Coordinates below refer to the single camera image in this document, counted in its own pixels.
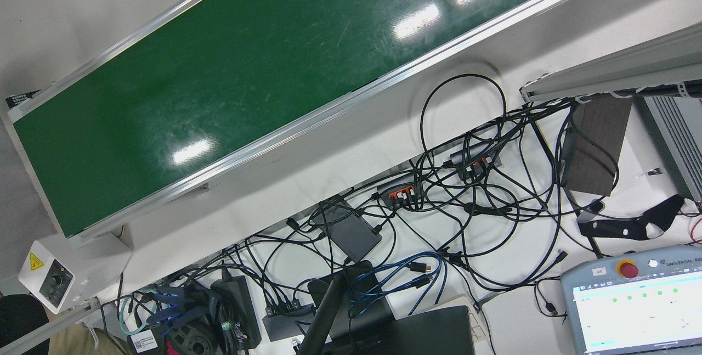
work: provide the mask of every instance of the black pole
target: black pole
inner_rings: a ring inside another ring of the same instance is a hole
[[[342,275],[336,275],[329,288],[326,289],[324,297],[319,303],[319,308],[314,316],[314,321],[305,335],[305,340],[300,345],[298,355],[320,355],[324,348],[326,336],[329,335],[331,325],[334,323],[336,313],[341,306],[344,291],[346,290],[346,280]]]

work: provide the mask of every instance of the red emergency stop button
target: red emergency stop button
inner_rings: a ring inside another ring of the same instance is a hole
[[[626,278],[635,278],[639,275],[639,268],[631,261],[620,262],[617,271]]]

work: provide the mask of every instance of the white label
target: white label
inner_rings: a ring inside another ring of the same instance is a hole
[[[152,333],[151,330],[144,330],[142,333],[137,333],[130,337],[136,352],[145,352],[153,348],[158,348],[154,333]]]

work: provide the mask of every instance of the person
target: person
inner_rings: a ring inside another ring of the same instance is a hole
[[[29,332],[59,318],[45,308],[32,295],[0,295],[0,348]],[[123,340],[102,330],[95,329],[98,346],[90,330],[82,323],[75,323],[61,332],[51,336],[24,355],[123,355],[131,354],[129,345]]]

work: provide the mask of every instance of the yellow warning label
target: yellow warning label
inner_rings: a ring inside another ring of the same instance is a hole
[[[30,252],[30,268],[32,268],[32,271],[37,270],[42,266],[43,262],[37,257],[37,255]]]

